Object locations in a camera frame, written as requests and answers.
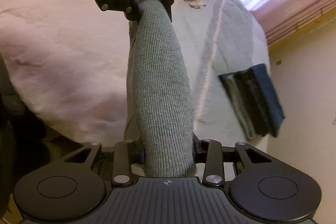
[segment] metal rivet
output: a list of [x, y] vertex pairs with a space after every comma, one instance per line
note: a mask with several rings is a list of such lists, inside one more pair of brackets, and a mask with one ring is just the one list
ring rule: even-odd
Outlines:
[[222, 181], [222, 178], [218, 175], [209, 175], [205, 178], [205, 180], [209, 183], [213, 183], [213, 184], [216, 184], [216, 183], [219, 183]]
[[118, 176], [115, 176], [113, 178], [113, 180], [116, 182], [116, 183], [127, 183], [129, 182], [131, 179], [129, 176], [126, 176], [126, 175], [118, 175]]
[[109, 8], [109, 6], [108, 6], [107, 4], [103, 4], [103, 5], [101, 6], [101, 9], [102, 9], [103, 11], [106, 11], [108, 8]]

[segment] bed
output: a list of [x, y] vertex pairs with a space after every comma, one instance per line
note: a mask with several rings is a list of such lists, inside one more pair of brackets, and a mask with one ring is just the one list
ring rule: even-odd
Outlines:
[[[173, 26], [194, 102], [194, 132], [245, 141], [218, 75], [265, 63], [265, 34], [239, 0], [175, 0]], [[78, 143], [123, 140], [128, 21], [94, 0], [0, 0], [0, 52], [26, 105]], [[250, 142], [267, 150], [268, 137]]]

